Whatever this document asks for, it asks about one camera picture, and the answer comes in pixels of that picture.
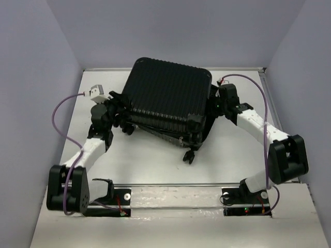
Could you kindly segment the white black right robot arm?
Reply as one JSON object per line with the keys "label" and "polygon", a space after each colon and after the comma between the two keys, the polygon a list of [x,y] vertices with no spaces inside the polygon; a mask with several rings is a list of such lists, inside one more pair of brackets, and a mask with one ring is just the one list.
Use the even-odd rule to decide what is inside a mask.
{"label": "white black right robot arm", "polygon": [[248,132],[263,146],[265,169],[240,182],[238,196],[241,201],[249,203],[256,198],[257,192],[308,173],[304,139],[277,129],[251,105],[240,103],[235,85],[219,85],[215,108],[220,116]]}

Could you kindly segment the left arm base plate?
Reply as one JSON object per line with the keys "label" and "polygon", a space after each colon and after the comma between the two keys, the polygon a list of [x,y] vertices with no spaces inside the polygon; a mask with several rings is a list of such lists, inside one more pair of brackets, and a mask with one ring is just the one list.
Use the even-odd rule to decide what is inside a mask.
{"label": "left arm base plate", "polygon": [[95,178],[90,186],[85,217],[131,217],[131,188],[115,187],[111,179]]}

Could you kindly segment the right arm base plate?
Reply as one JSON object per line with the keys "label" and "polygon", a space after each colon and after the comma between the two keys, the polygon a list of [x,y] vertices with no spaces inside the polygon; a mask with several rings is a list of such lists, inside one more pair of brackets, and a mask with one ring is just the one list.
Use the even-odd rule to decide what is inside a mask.
{"label": "right arm base plate", "polygon": [[222,188],[219,201],[223,205],[225,217],[271,215],[268,193],[265,190],[241,196],[239,188]]}

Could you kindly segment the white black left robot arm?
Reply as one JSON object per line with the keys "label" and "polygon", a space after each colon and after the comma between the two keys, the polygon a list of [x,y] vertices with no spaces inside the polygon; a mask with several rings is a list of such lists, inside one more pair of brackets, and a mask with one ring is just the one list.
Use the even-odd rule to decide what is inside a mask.
{"label": "white black left robot arm", "polygon": [[113,141],[112,126],[117,105],[107,97],[95,99],[91,108],[91,126],[83,145],[68,138],[79,151],[63,165],[54,165],[49,171],[46,206],[65,215],[85,213],[97,199],[103,204],[113,201],[115,190],[111,179],[88,177],[88,171],[104,155]]}

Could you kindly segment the black hard-shell suitcase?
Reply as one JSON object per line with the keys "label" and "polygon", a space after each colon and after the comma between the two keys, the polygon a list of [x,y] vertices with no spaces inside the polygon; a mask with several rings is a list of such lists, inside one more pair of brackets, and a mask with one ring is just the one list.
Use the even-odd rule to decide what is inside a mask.
{"label": "black hard-shell suitcase", "polygon": [[110,96],[121,108],[115,126],[131,134],[133,127],[179,147],[188,148],[191,164],[206,139],[212,75],[204,69],[164,60],[136,60],[121,93]]}

